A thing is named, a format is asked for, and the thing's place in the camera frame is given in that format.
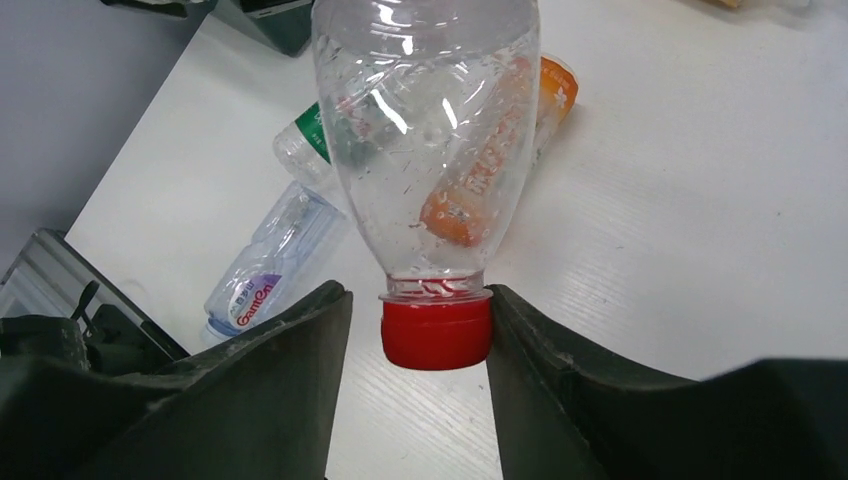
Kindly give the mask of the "clear bottle red white label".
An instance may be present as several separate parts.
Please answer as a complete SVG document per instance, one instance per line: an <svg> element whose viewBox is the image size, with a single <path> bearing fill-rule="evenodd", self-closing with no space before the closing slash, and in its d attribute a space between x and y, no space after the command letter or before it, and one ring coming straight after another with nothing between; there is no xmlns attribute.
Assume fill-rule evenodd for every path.
<svg viewBox="0 0 848 480"><path fill-rule="evenodd" d="M534 1L318 1L313 59L330 161L381 267L386 358L412 370L482 362L492 343L485 269L529 170L479 246L429 233L427 196L458 152L512 106L535 116L540 14Z"/></svg>

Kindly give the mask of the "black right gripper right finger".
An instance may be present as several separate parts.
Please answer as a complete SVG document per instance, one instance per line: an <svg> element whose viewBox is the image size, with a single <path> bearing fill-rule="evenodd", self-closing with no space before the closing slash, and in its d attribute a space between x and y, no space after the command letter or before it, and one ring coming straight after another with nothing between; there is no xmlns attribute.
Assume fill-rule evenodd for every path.
<svg viewBox="0 0 848 480"><path fill-rule="evenodd" d="M492 287L487 359L507 479L843 479L847 364L762 359L693 381Z"/></svg>

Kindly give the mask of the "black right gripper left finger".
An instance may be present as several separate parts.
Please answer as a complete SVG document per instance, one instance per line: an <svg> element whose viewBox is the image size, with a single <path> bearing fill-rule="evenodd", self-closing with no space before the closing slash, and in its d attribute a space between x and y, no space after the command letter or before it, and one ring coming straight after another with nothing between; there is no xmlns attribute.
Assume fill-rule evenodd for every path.
<svg viewBox="0 0 848 480"><path fill-rule="evenodd" d="M322 479L353 295L327 281L153 374L1 362L5 479Z"/></svg>

